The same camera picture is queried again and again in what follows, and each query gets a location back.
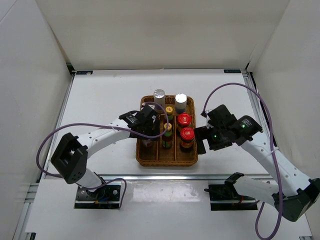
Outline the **grey-lid spice jar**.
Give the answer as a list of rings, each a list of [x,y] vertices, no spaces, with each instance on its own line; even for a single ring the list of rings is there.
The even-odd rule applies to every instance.
[[[151,148],[154,145],[154,141],[152,139],[142,139],[141,142],[145,148]]]

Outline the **red-lid sauce jar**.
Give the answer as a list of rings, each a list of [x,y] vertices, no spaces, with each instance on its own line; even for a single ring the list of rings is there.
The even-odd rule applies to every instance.
[[[179,148],[182,152],[190,152],[193,149],[195,133],[191,127],[184,127],[180,131]]]
[[[181,113],[176,118],[177,131],[180,133],[183,128],[188,128],[192,123],[192,116],[186,112]]]

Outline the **yellow-cap sauce bottle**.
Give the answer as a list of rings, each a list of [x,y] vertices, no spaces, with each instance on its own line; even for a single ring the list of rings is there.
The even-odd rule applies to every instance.
[[[165,149],[169,149],[173,145],[173,131],[172,131],[172,124],[171,123],[165,123],[164,129],[166,132],[161,137],[161,145]]]
[[[173,115],[174,109],[171,106],[167,106],[165,108],[165,112],[167,114],[168,120],[171,122],[174,119],[174,115]]]

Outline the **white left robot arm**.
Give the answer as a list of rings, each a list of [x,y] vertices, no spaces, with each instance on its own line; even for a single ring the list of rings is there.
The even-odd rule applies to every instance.
[[[87,161],[98,151],[128,138],[161,140],[174,136],[175,126],[160,121],[155,111],[130,111],[109,125],[95,125],[95,130],[81,135],[65,134],[58,143],[51,164],[67,184],[77,184],[93,200],[105,194],[106,182],[87,167]]]

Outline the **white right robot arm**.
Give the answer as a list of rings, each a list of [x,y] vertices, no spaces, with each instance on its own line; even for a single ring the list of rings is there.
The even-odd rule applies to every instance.
[[[254,157],[273,177],[268,185],[236,172],[225,180],[224,193],[230,200],[248,196],[274,206],[291,222],[296,222],[319,198],[320,180],[298,170],[279,150],[269,149],[263,128],[250,116],[237,119],[233,114],[206,114],[207,128],[214,140],[235,143]]]

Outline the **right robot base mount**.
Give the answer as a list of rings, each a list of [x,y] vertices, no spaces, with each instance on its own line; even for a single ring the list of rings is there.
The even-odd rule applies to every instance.
[[[249,196],[233,196],[221,181],[208,181],[204,188],[210,202],[211,211],[256,211],[259,201]]]

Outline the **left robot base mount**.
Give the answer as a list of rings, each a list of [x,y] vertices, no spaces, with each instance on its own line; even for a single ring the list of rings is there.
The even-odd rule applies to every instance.
[[[119,210],[122,207],[124,196],[127,190],[127,181],[123,178],[116,178],[102,183],[107,183],[94,191],[78,186],[75,200],[75,209],[87,210]]]

